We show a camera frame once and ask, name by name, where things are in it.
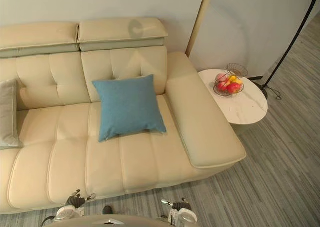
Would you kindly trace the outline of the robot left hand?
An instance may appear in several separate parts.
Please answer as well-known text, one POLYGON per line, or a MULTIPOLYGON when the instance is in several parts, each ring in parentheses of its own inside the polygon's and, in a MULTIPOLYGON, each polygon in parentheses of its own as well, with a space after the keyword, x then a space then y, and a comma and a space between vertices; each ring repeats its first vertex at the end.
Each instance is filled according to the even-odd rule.
POLYGON ((65 205, 73 206, 76 209, 78 209, 82 207, 84 204, 94 201, 96 197, 97 197, 96 193, 92 193, 87 197, 81 197, 80 189, 77 189, 68 197, 65 205))

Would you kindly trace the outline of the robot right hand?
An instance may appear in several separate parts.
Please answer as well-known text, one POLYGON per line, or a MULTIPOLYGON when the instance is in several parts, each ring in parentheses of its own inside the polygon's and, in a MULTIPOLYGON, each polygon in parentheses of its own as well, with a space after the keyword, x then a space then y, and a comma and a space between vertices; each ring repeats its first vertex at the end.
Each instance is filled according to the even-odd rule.
POLYGON ((173 210, 180 211, 181 209, 192 210, 192 207, 186 198, 182 198, 181 202, 172 202, 166 199, 162 199, 161 203, 172 208, 173 210))

